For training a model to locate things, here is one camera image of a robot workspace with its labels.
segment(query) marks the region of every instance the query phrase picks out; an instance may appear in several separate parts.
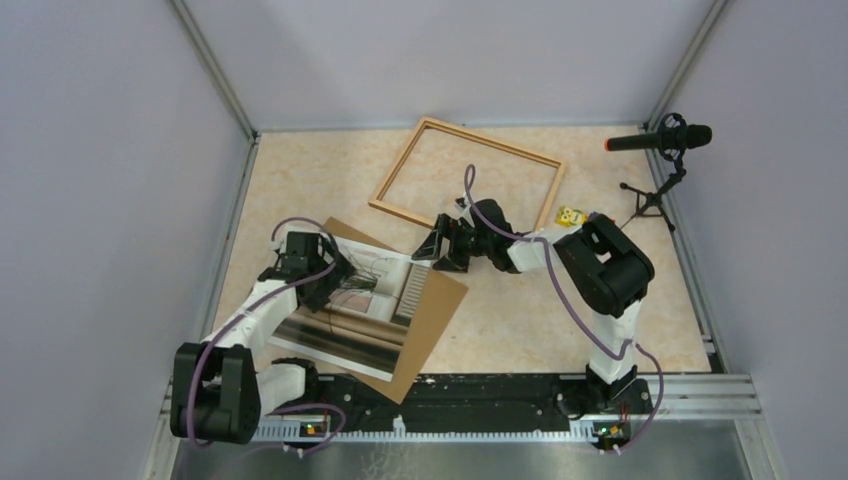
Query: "marble-patterned surface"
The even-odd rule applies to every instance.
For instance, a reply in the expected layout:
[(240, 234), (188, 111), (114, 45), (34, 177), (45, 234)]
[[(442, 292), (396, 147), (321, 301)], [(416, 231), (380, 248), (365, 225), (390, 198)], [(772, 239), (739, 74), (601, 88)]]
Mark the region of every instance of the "marble-patterned surface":
[[(528, 127), (481, 129), (565, 161), (568, 170), (547, 219), (560, 205), (606, 213), (624, 222), (634, 197), (618, 184), (653, 189), (641, 151), (608, 153), (603, 141), (631, 135), (635, 127)], [(408, 130), (264, 134), (250, 179), (216, 326), (241, 304), (270, 259), (274, 225), (292, 215), (323, 221), (329, 216), (401, 252), (412, 252), (427, 230), (380, 212), (367, 201), (393, 164)], [(477, 165), (475, 199), (492, 197), (518, 231), (532, 229), (554, 169), (450, 135), (428, 131), (419, 141), (385, 200), (433, 216), (462, 193), (465, 165)], [(637, 340), (659, 358), (664, 370), (707, 371), (709, 365), (686, 292), (671, 237), (661, 219), (636, 219), (625, 232), (654, 263), (640, 314)], [(428, 373), (581, 372), (589, 341), (559, 303), (547, 273), (502, 274), (485, 259), (472, 260), (466, 275), (453, 274), (469, 292), (424, 366)], [(560, 281), (577, 311), (590, 310), (564, 271)], [(285, 355), (271, 348), (268, 358)], [(639, 368), (653, 371), (640, 357)], [(324, 370), (336, 370), (319, 365)]]

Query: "empty wooden frame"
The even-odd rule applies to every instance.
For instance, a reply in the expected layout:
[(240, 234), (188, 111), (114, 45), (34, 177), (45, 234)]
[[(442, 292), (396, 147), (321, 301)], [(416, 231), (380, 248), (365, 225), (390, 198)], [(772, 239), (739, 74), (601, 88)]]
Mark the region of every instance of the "empty wooden frame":
[(386, 174), (386, 177), (383, 178), (383, 181), (380, 182), (380, 185), (377, 186), (377, 190), (374, 191), (374, 195), (371, 197), (371, 200), (368, 201), (368, 205), (378, 210), (382, 210), (386, 213), (390, 213), (396, 217), (400, 217), (404, 220), (417, 223), (418, 225), (427, 228), (433, 228), (436, 219), (430, 219), (422, 215), (418, 215), (417, 213), (413, 213), (401, 207), (391, 205), (383, 200), (383, 198), (386, 196), (386, 192), (389, 191), (389, 187), (392, 185), (392, 182), (394, 182), (395, 178), (397, 177), (398, 172), (400, 172), (400, 169), (403, 167), (403, 164), (406, 162), (406, 159), (409, 158), (409, 155), (415, 148), (415, 144), (418, 143), (418, 139), (421, 138), (421, 135), (428, 128), (438, 130), (449, 135), (464, 138), (474, 143), (486, 145), (488, 147), (492, 147), (503, 152), (511, 153), (513, 155), (517, 155), (519, 157), (526, 158), (528, 160), (532, 160), (534, 162), (538, 162), (556, 168), (554, 180), (553, 182), (551, 182), (551, 188), (550, 190), (548, 190), (548, 195), (545, 197), (545, 203), (542, 204), (542, 210), (539, 212), (539, 218), (536, 219), (536, 225), (534, 228), (538, 230), (544, 226), (545, 220), (548, 216), (548, 212), (551, 209), (551, 204), (553, 203), (554, 197), (556, 196), (556, 193), (559, 190), (559, 184), (560, 182), (562, 182), (562, 176), (565, 174), (565, 164), (563, 162), (547, 157), (545, 155), (540, 155), (538, 153), (519, 148), (515, 145), (511, 145), (501, 140), (496, 140), (494, 138), (482, 135), (467, 128), (452, 125), (450, 123), (443, 122), (441, 120), (437, 120), (435, 118), (430, 117), (422, 117), (421, 120), (418, 121), (418, 125), (415, 127), (415, 131), (412, 133), (412, 136), (409, 138), (409, 141), (406, 143), (406, 146), (404, 147), (403, 151), (401, 151), (400, 156), (398, 156), (397, 160), (395, 161), (395, 164), (392, 166), (392, 169), (389, 171), (388, 174)]

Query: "gray wall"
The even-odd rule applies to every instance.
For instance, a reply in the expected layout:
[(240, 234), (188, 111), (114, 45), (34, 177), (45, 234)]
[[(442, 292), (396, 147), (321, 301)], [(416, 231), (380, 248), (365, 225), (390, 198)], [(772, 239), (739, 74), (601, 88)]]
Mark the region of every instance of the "gray wall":
[(0, 45), (0, 478), (136, 478), (246, 143), (163, 0), (2, 2)]
[(672, 110), (713, 127), (676, 199), (734, 371), (791, 478), (844, 478), (848, 3), (735, 2)]
[(711, 0), (188, 0), (259, 129), (637, 123)]

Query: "yellow toy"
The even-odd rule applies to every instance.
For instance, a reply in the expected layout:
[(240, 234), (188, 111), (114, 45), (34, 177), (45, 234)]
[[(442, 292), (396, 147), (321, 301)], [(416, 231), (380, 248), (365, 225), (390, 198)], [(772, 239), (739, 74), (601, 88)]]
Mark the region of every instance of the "yellow toy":
[(559, 207), (559, 212), (557, 212), (556, 222), (563, 227), (583, 225), (587, 221), (589, 221), (589, 215), (583, 213), (582, 210), (577, 210), (563, 205)]

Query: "table surface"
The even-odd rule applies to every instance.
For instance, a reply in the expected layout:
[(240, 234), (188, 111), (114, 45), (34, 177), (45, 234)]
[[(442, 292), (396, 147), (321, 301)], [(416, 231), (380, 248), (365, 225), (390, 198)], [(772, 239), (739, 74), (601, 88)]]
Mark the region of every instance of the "table surface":
[[(612, 136), (637, 133), (622, 127), (485, 128), (479, 131), (564, 161), (568, 169), (546, 221), (560, 205), (607, 214), (619, 225), (635, 198), (620, 182), (654, 190), (641, 151), (606, 152)], [(283, 218), (330, 216), (404, 253), (429, 233), (424, 227), (368, 206), (368, 199), (394, 164), (411, 130), (265, 133), (250, 178), (215, 326), (244, 301), (271, 259), (270, 232)], [(432, 218), (462, 193), (465, 166), (477, 166), (475, 200), (494, 198), (513, 229), (532, 230), (555, 170), (437, 131), (426, 131), (385, 200)], [(686, 290), (671, 236), (662, 219), (635, 219), (625, 233), (654, 264), (639, 316), (637, 341), (670, 372), (709, 371), (701, 332)], [(545, 271), (509, 275), (485, 258), (472, 259), (467, 274), (450, 274), (468, 285), (423, 372), (582, 372), (590, 343), (568, 316)], [(591, 325), (591, 311), (564, 270), (558, 275), (568, 298)], [(290, 356), (269, 346), (259, 361)], [(638, 357), (640, 371), (654, 371)], [(318, 363), (319, 370), (340, 371)]]

